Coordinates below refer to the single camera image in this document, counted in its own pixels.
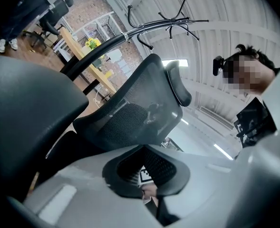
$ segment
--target yellow desk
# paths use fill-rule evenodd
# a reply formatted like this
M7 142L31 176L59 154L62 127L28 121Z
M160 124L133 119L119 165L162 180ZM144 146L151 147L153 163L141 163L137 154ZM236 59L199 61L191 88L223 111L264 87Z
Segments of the yellow desk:
M78 60L81 60L85 56L82 52L81 45L72 38L72 35L65 27L62 27L59 31L68 47L71 49L72 53L78 58ZM108 89L113 94L116 93L115 88L100 70L98 70L92 64L89 65L88 69L93 77L96 78L106 89Z

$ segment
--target sneaker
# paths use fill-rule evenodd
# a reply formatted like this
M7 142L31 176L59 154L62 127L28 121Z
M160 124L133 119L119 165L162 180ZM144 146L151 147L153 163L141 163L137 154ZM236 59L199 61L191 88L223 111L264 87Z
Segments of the sneaker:
M17 46L17 39L12 39L12 40L10 40L9 41L9 44L10 44L10 46L11 46L11 48L13 49L13 50L17 50L18 49L18 46Z
M1 39L0 40L0 53L4 53L5 52L5 44L6 44L6 40L5 39Z

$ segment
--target brick wall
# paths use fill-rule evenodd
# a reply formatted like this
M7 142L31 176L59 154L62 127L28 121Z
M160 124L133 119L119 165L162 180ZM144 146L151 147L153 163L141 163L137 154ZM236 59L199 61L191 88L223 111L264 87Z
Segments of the brick wall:
M106 0L74 0L74 5L69 9L69 13L65 16L65 19L73 30L77 30L84 24L111 11L113 11L113 9ZM113 14L113 17L121 30L126 31L126 28L124 27L118 16L116 14ZM134 72L139 64L143 61L135 44L133 42L131 44L124 43L120 46L117 46L115 49L117 48L122 52L122 59L125 60L130 70ZM113 70L114 75L109 78L109 81L117 90L127 80L127 77L118 63L111 63L111 61L105 62L104 60L101 66L101 70L103 71L103 73L106 73L110 69ZM89 75L87 78L90 82L94 80L91 75ZM104 89L101 89L100 93L102 95L105 95L106 91Z

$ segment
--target ceiling light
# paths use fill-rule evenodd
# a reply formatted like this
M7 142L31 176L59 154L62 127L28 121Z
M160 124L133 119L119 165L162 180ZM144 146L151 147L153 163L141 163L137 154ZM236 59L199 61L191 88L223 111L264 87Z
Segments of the ceiling light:
M220 148L218 145L214 144L214 146L217 148L217 150L219 150L222 154L224 154L229 160L233 160L233 158L231 156L228 155L227 152L225 152L222 148Z
M173 112L172 114L173 114L174 117L177 117L177 116L178 116L178 115L177 115L176 113L174 113L174 112ZM188 125L188 122L185 121L184 119L181 119L181 121L184 122L186 125Z
M166 67L172 61L179 61L179 67L188 67L188 63L186 59L173 59L173 60L162 60L163 65Z

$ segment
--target wooden floor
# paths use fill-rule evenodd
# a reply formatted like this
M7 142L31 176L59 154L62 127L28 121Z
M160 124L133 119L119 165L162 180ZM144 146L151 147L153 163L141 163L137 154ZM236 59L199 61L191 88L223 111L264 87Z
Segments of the wooden floor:
M38 45L35 48L32 48L30 44L31 39L29 37L18 38L19 48L17 51L14 51L13 49L11 49L10 45L7 45L5 53L0 53L0 55L32 62L43 67L48 67L55 71L60 71L62 69L64 64L51 48L48 47L45 51L43 51L43 47ZM74 83L82 91L88 86L87 82L80 76L77 77ZM101 101L101 98L98 95L96 96L95 91L92 91L87 95L87 98L89 99L89 106L79 117L89 115L98 109L97 104L93 100L95 97L97 97L97 100Z

